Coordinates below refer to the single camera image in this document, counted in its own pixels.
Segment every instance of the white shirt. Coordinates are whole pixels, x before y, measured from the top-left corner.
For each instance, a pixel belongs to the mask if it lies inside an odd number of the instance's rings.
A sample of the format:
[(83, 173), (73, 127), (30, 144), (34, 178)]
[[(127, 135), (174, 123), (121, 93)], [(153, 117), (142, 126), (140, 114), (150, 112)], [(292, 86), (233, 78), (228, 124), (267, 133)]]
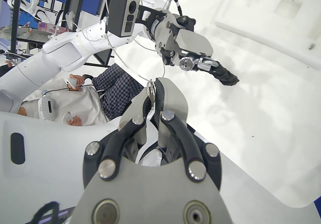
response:
[(24, 102), (21, 107), (26, 109), (28, 117), (39, 119), (38, 100), (35, 99), (44, 96), (46, 92), (48, 92), (46, 95), (55, 101), (56, 118), (54, 122), (61, 123), (67, 112), (70, 112), (73, 117), (78, 115), (83, 126), (105, 124), (109, 121), (101, 108), (99, 96), (94, 86), (84, 86), (79, 91), (69, 91), (63, 79), (44, 84), (26, 98), (28, 102)]

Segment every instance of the camera lens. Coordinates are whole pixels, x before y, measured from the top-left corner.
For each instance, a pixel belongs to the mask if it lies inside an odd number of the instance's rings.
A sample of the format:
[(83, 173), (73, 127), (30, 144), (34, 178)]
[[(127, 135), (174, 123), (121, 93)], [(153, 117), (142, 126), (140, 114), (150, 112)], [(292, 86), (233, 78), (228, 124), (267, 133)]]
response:
[(130, 4), (129, 4), (129, 8), (128, 8), (128, 11), (130, 14), (133, 14), (136, 10), (136, 7), (137, 7), (137, 4), (135, 1), (132, 1)]

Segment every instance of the checkered pants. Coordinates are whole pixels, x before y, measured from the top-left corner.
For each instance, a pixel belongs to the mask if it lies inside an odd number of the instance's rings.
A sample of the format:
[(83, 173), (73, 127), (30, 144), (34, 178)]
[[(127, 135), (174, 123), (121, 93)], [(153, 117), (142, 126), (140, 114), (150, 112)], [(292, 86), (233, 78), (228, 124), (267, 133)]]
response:
[(92, 79), (96, 90), (101, 97), (101, 106), (109, 120), (123, 115), (127, 104), (144, 88), (135, 79), (128, 75), (117, 64), (107, 68), (98, 77)]

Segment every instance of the black cable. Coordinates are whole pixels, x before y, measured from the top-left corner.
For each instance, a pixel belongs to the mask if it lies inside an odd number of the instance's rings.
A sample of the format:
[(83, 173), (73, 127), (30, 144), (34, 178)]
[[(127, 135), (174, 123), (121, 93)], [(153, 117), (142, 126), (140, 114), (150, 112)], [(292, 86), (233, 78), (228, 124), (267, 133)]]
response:
[(50, 224), (59, 224), (59, 204), (57, 202), (50, 202), (45, 204), (42, 208), (40, 208), (37, 213), (33, 216), (32, 220), (29, 224), (38, 224), (41, 218), (47, 213), (49, 210), (52, 210), (52, 217)]
[[(81, 86), (77, 86), (77, 87), (81, 88), (81, 87), (84, 87), (84, 86), (94, 86), (94, 85), (92, 85), (92, 84), (88, 84), (88, 85), (81, 85)], [(62, 91), (62, 90), (66, 90), (66, 89), (70, 90), (70, 88), (63, 88), (63, 89), (59, 89), (59, 90), (52, 90), (52, 91)]]
[(182, 9), (181, 9), (181, 7), (180, 7), (179, 0), (174, 0), (174, 1), (175, 1), (175, 3), (176, 3), (176, 6), (177, 6), (177, 9), (178, 9), (178, 11), (179, 11), (180, 16), (183, 16), (183, 14), (182, 14)]

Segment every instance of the metal bolt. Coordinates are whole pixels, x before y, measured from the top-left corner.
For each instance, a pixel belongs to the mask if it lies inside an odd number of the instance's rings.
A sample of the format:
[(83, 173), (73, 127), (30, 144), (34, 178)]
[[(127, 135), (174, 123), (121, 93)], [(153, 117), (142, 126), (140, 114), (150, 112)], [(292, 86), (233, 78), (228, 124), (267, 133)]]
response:
[(99, 175), (102, 179), (111, 177), (116, 170), (116, 163), (111, 159), (103, 160), (98, 167)]
[(98, 152), (99, 148), (100, 148), (99, 143), (97, 141), (94, 141), (86, 147), (86, 154), (88, 156), (93, 156)]
[(175, 117), (174, 113), (170, 110), (165, 110), (164, 112), (162, 112), (162, 118), (165, 121), (171, 121), (173, 120), (174, 117)]
[(141, 115), (137, 115), (133, 118), (133, 123), (136, 125), (141, 125), (144, 122), (144, 117)]
[(213, 157), (213, 158), (217, 157), (219, 155), (219, 153), (220, 153), (219, 148), (216, 145), (212, 144), (212, 143), (207, 144), (205, 146), (205, 149), (206, 149), (207, 154), (210, 155), (210, 157)]
[(188, 165), (188, 172), (195, 180), (203, 180), (206, 176), (206, 167), (202, 162), (195, 160)]
[(116, 224), (119, 222), (120, 209), (118, 204), (111, 199), (101, 201), (93, 214), (94, 224)]
[(184, 209), (185, 224), (210, 224), (211, 214), (208, 208), (200, 201), (189, 202)]

